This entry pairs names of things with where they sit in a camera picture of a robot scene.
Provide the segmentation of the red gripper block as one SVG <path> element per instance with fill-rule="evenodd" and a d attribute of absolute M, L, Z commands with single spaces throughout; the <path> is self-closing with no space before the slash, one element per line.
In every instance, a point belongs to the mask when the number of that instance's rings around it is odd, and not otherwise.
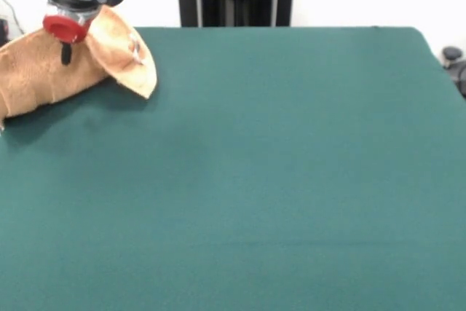
<path fill-rule="evenodd" d="M 61 63 L 67 66 L 71 63 L 72 46 L 82 42 L 87 35 L 87 21 L 82 24 L 64 15 L 46 15 L 42 21 L 46 32 L 62 43 Z"/>

